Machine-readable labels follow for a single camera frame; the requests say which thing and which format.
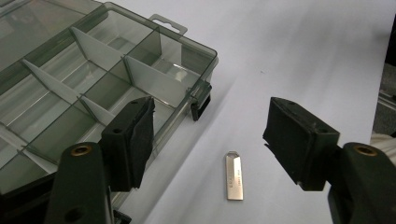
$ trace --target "box divider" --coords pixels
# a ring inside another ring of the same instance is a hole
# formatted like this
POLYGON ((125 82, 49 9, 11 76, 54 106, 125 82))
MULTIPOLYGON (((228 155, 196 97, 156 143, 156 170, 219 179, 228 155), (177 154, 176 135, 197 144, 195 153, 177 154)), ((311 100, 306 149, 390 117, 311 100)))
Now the box divider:
POLYGON ((54 163, 47 161, 41 157, 38 157, 34 153, 30 152, 29 150, 22 151, 25 156, 27 156, 31 161, 37 164, 41 169, 43 169, 48 174, 52 174, 58 170, 58 166, 54 163))
POLYGON ((92 114, 92 116, 94 116, 94 118, 99 122, 101 122, 102 124, 107 126, 111 122, 111 120, 115 118, 115 116, 112 113, 108 112, 107 110, 105 110, 104 108, 93 102, 92 100, 88 99, 87 97, 81 96, 78 99, 90 112, 90 114, 92 114))
POLYGON ((145 63, 153 65, 162 55, 161 37, 158 28, 153 30, 148 36, 140 41, 129 53, 128 56, 145 63))
POLYGON ((10 145, 15 147, 17 150, 22 150, 23 147, 27 145, 27 142, 25 142, 14 132, 10 131, 8 127, 2 122, 0 122, 0 137, 10 145))
POLYGON ((74 35, 85 58, 96 63, 106 71, 109 71, 123 56, 121 52, 103 44, 76 27, 71 27, 70 31, 74 35))
POLYGON ((166 105, 177 107, 186 95, 186 88, 166 74, 126 55, 128 73, 134 86, 159 99, 166 105))
POLYGON ((27 60, 23 59, 22 61, 32 71, 32 75, 37 78, 37 80, 40 81, 47 89, 55 92, 70 105, 72 105, 77 100, 79 97, 77 92, 27 60))

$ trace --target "small metal piece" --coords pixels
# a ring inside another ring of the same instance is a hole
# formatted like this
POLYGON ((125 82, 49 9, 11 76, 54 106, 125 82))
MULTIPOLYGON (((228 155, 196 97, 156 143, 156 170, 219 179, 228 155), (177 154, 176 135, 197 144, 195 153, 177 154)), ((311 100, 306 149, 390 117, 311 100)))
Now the small metal piece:
POLYGON ((225 160, 227 172, 227 199, 244 200, 241 158, 237 152, 230 151, 227 153, 225 160))
POLYGON ((363 154, 365 156, 376 156, 378 153, 375 151, 375 149, 367 147, 367 146, 354 146, 353 147, 357 152, 360 154, 363 154))
POLYGON ((72 154, 72 156, 83 156, 86 155, 88 153, 90 153, 92 150, 92 147, 89 145, 82 145, 82 146, 78 146, 76 148, 73 148, 72 152, 70 154, 72 154))

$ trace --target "white table surface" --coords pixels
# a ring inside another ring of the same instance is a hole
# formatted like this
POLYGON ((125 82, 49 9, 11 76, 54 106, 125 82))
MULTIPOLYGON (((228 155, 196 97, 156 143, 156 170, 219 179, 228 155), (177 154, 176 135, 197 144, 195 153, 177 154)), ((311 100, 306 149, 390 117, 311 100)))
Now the white table surface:
POLYGON ((189 28, 215 49, 212 102, 187 117, 120 208, 133 223, 332 223, 324 192, 295 186, 264 146, 271 96, 368 143, 393 0, 117 1, 189 28), (226 200, 224 156, 242 158, 244 201, 226 200))

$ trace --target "plastic organizer box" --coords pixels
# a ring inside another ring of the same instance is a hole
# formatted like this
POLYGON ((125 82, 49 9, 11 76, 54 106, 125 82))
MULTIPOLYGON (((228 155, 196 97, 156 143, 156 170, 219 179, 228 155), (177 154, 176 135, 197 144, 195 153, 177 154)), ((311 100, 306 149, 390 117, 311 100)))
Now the plastic organizer box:
POLYGON ((217 53, 176 23, 181 34, 94 1, 0 7, 1 193, 55 172, 63 150, 99 141, 128 102, 148 95, 155 99, 150 164, 185 116, 192 110, 198 119, 210 99, 217 53))

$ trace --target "hanging tab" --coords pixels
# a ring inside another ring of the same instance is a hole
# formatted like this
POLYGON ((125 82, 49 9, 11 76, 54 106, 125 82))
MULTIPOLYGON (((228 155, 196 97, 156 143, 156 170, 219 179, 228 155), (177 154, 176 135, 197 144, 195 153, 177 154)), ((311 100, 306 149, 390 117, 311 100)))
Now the hanging tab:
POLYGON ((166 19, 165 17, 163 17, 163 16, 160 16, 160 15, 158 15, 158 14, 154 14, 154 15, 152 15, 150 18, 148 18, 149 20, 151 20, 151 21, 160 21, 160 22, 162 22, 162 23, 164 23, 164 24, 170 24, 174 29, 176 29, 176 30, 178 30, 178 33, 180 34, 180 35, 184 35, 184 34, 186 34, 187 33, 187 27, 184 27, 184 26, 182 26, 182 25, 180 25, 180 24, 178 24, 178 23, 176 23, 176 22, 174 22, 174 21, 171 21, 171 20, 169 20, 169 19, 166 19))

